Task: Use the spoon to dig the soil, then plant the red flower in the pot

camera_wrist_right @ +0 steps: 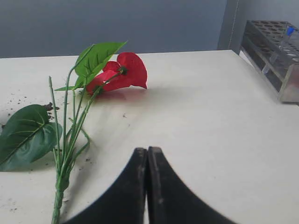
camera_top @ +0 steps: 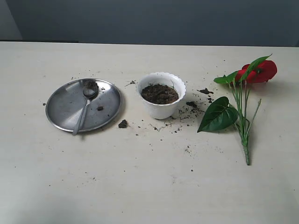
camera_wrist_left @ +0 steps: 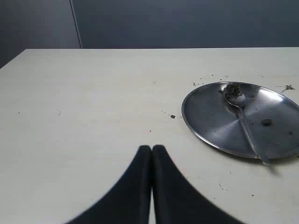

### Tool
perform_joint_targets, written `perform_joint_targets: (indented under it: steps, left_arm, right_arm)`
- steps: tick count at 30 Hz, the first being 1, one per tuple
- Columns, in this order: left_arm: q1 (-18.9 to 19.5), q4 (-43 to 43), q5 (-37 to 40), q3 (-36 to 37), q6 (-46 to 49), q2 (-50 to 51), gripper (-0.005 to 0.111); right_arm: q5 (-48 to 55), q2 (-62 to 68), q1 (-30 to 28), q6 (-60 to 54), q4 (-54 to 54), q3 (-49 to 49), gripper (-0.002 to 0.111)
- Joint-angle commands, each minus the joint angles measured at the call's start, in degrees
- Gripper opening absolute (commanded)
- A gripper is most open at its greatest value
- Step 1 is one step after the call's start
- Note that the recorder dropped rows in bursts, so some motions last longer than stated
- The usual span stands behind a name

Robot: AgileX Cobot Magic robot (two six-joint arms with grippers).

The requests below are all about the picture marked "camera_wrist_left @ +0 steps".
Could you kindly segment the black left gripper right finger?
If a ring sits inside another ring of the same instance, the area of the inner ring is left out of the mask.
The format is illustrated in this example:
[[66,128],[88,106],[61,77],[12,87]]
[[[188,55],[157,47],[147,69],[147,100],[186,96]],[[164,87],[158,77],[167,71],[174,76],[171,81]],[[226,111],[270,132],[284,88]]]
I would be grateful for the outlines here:
[[166,148],[152,150],[153,198],[157,224],[240,224],[202,196],[178,170]]

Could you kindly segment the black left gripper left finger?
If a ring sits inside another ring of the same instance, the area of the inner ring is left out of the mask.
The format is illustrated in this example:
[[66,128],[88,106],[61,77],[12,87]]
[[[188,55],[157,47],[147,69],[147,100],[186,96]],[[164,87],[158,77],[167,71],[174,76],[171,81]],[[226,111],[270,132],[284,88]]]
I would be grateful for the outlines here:
[[147,224],[151,201],[149,146],[140,146],[118,182],[70,224]]

